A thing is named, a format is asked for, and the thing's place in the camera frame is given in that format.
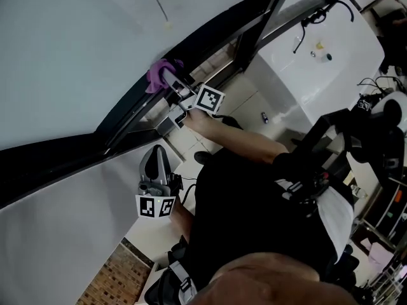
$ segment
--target purple cloth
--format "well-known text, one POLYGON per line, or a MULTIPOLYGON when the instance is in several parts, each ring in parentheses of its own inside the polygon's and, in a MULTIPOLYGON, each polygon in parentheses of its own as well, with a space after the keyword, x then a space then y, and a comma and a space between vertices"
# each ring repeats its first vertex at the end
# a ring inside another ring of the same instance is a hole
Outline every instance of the purple cloth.
MULTIPOLYGON (((181 60, 176 60, 176 62, 181 67, 184 67, 184 64, 181 60)), ((169 87, 167 82, 163 78, 161 78, 163 68, 167 68, 173 74, 176 73, 176 69, 170 62, 167 61, 167 59, 162 58, 159 61, 155 62, 150 67, 150 70, 147 71, 147 80, 150 83, 146 90, 147 94, 154 94, 162 88, 167 89, 169 87)))

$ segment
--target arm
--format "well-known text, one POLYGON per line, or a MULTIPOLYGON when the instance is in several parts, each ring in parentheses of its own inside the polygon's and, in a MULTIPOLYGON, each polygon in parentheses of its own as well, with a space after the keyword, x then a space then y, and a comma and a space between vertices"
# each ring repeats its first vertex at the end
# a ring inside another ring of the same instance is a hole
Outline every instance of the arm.
POLYGON ((288 153, 286 147, 264 135, 228 126, 198 109, 190 110, 183 123, 203 137, 256 162, 273 163, 277 155, 288 153))
POLYGON ((190 242, 191 228, 193 223, 193 214, 181 204, 179 197, 176 198, 174 208, 170 215, 170 220, 176 226, 181 235, 184 236, 187 243, 190 242))
POLYGON ((407 18, 393 20, 393 25, 395 25, 395 26, 400 26, 400 25, 404 25, 404 24, 407 24, 407 18))

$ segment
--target black frame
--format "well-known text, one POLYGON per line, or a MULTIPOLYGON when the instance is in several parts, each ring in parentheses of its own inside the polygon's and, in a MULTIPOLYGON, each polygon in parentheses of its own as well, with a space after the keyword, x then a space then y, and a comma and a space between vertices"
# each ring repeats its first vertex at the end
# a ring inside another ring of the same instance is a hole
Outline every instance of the black frame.
MULTIPOLYGON (((211 79, 209 85, 220 88, 244 71, 257 51, 315 12, 335 0, 320 0, 303 10, 267 37, 270 20, 285 0, 244 0, 213 18, 163 57, 184 62, 190 73, 226 43, 238 38, 234 61, 211 79)), ((84 168, 159 139, 157 130, 133 132, 134 126, 169 92, 145 93, 148 86, 143 75, 109 112, 94 133, 49 140, 0 151, 2 159, 0 208, 31 194, 47 184, 84 168)))

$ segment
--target yellow object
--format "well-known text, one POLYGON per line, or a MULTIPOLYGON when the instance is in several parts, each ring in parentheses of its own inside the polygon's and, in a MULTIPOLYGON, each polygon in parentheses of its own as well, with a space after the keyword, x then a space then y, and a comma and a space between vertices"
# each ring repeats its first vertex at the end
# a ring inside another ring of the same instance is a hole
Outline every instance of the yellow object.
POLYGON ((165 22, 165 23, 164 23, 164 28, 165 28, 167 31, 170 31, 170 30, 172 29, 172 22, 165 22))

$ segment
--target brick wall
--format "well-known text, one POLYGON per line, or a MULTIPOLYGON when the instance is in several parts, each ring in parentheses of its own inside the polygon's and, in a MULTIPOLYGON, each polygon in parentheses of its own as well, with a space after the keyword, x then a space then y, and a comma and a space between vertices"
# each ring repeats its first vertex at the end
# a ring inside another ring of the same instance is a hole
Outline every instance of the brick wall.
POLYGON ((133 305, 151 268, 119 244, 78 299, 77 305, 133 305))

